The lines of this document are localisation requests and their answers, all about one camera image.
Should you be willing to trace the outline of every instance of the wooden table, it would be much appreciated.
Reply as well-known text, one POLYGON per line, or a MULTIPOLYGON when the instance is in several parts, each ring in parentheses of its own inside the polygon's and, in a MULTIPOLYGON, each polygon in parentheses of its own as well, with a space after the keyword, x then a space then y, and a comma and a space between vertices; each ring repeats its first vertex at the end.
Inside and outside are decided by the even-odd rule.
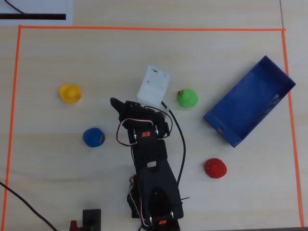
MULTIPOLYGON (((282 6, 285 6, 283 13, 288 12, 289 4, 282 1, 282 6)), ((288 35, 286 24, 292 18, 283 19, 289 52, 289 44, 296 35, 288 35)), ((75 2, 74 25, 281 28, 282 21, 276 0, 189 3, 180 0, 155 4, 139 0, 130 4, 92 0, 75 2)), ((0 30, 5 34, 0 43, 0 170, 4 182, 17 28, 0 27, 0 30)), ((9 186, 58 230, 68 230, 70 220, 81 219, 82 209, 88 208, 102 209, 102 230, 137 230, 140 221, 130 218, 126 202, 128 178, 134 174, 134 167, 130 150, 115 140, 119 121, 109 99, 135 100, 147 65, 152 64, 171 75, 165 102, 177 117, 187 144, 180 193, 190 199, 183 201, 182 230, 299 227, 287 97, 236 148, 202 119, 265 54, 284 70, 280 31, 23 28, 9 186), (60 100, 57 90, 64 83, 80 86, 82 98, 78 103, 68 105, 60 100), (183 88, 198 93, 199 103, 192 109, 183 109, 176 102, 176 92, 183 88), (99 127, 106 134, 103 146, 92 149, 83 143, 82 134, 91 127, 99 127), (219 180, 210 179, 203 170, 204 161, 213 157, 222 159, 228 168, 227 175, 219 180)), ((293 72, 291 66, 289 70, 297 83, 292 99, 294 106, 298 106, 305 100, 306 91, 301 87, 305 76, 296 72, 295 67, 293 72)), ((304 157, 302 127, 307 123, 303 115, 302 120, 296 121, 301 113, 307 113, 302 110, 299 114, 294 110, 295 131, 297 128, 301 131, 297 135, 302 141, 298 143, 299 161, 308 161, 304 157)), ((121 131, 120 139, 127 139, 125 130, 121 131)), ((166 139, 166 145, 168 161, 177 176, 182 145, 176 128, 166 139)), ((300 162, 299 166, 300 176, 304 177, 305 165, 300 162)), ((305 194, 302 200, 307 207, 305 194)), ((7 194, 5 217, 6 231, 48 230, 11 194, 7 194)))

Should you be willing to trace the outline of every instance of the orange label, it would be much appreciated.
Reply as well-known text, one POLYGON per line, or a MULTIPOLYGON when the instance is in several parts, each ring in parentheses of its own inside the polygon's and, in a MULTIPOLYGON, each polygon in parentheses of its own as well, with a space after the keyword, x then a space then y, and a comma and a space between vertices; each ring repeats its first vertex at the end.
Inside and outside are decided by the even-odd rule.
POLYGON ((146 131, 146 132, 143 132, 142 133, 142 137, 147 137, 147 136, 150 136, 150 132, 149 131, 146 131))
POLYGON ((163 225, 163 224, 166 224, 166 223, 167 223, 167 220, 161 220, 161 221, 159 222, 160 225, 163 225))

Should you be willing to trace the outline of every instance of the yellow rubber duck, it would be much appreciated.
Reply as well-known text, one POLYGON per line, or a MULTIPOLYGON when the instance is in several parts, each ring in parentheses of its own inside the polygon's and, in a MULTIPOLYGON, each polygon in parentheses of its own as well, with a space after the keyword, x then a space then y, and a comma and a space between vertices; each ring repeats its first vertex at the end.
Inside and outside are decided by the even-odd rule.
POLYGON ((81 97, 81 91, 76 84, 64 84, 59 88, 59 95, 65 103, 76 103, 81 97))

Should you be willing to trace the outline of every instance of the green rubber duck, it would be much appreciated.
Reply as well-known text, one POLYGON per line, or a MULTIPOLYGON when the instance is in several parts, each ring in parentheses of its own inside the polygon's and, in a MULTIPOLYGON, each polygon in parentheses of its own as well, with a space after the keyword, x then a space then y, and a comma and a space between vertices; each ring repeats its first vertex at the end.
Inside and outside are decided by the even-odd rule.
POLYGON ((182 107, 193 107, 198 103, 198 96, 191 89, 180 90, 178 92, 178 102, 182 107))

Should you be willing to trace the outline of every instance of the red object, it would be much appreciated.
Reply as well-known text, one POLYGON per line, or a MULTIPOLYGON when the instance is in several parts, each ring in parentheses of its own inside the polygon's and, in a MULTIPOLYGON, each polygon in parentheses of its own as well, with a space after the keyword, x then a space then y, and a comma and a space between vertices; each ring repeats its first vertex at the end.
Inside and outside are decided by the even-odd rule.
POLYGON ((77 227, 77 221, 76 220, 71 221, 69 231, 79 231, 79 228, 77 227))
POLYGON ((211 178, 221 178, 227 173, 227 166, 219 159, 208 159, 204 164, 204 170, 211 178))

